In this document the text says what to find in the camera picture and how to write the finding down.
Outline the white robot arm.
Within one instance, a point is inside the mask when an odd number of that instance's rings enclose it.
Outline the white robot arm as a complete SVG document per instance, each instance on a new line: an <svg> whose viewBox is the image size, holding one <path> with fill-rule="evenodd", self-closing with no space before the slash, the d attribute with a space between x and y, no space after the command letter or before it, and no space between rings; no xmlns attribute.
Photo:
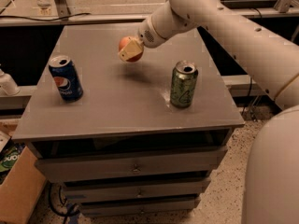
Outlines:
<svg viewBox="0 0 299 224"><path fill-rule="evenodd" d="M119 46L139 58L176 34L201 26L280 108L251 146L242 224L299 224L299 47L235 13L220 0L167 0Z"/></svg>

